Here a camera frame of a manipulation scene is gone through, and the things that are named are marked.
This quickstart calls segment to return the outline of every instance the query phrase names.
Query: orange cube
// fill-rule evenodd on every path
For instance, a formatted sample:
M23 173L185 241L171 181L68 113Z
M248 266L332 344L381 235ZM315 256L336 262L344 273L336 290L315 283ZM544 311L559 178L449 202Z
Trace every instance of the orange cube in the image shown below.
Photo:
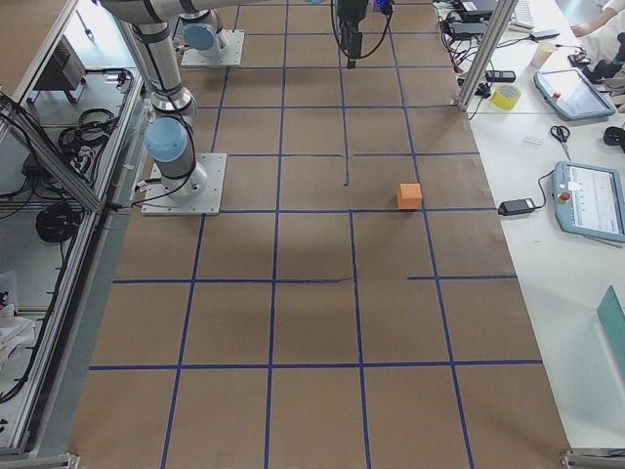
M397 191L399 210L417 210L421 208L423 196L420 184L400 184Z

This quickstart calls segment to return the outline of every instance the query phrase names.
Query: tape roll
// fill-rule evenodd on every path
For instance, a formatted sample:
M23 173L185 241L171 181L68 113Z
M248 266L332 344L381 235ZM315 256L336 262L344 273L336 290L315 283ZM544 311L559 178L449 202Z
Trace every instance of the tape roll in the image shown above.
M521 88L515 85L500 85L492 95L492 103L505 110L512 109L521 98Z

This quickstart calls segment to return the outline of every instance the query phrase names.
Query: blue circular cap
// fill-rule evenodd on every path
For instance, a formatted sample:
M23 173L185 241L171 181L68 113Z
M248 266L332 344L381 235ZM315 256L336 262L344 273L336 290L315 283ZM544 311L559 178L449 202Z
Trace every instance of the blue circular cap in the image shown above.
M188 134L185 126L171 117L161 117L149 124L145 142L156 161L171 163L181 157L187 148Z
M215 44L217 35L208 24L190 24L185 28L185 41L193 49L207 51Z

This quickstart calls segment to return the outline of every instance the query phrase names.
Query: black scissors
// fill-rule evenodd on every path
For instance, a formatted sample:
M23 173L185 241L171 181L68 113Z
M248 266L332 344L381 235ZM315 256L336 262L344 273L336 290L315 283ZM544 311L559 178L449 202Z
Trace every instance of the black scissors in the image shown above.
M562 145L566 158L568 158L569 161L572 161L572 159L570 159L570 154L568 154L568 145L566 144L568 137L570 137L570 130L568 130L568 127L564 125L554 125L550 129L550 132L552 137L554 137L558 142L560 142L560 145Z

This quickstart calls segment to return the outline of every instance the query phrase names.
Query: blue tablet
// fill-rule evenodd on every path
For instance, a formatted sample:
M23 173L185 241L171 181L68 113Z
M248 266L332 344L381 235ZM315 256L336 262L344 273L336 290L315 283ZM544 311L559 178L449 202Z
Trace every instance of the blue tablet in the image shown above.
M537 71L534 83L545 100L570 120L613 115L616 108L577 68Z
M561 161L552 175L563 231L625 242L625 203L618 171Z

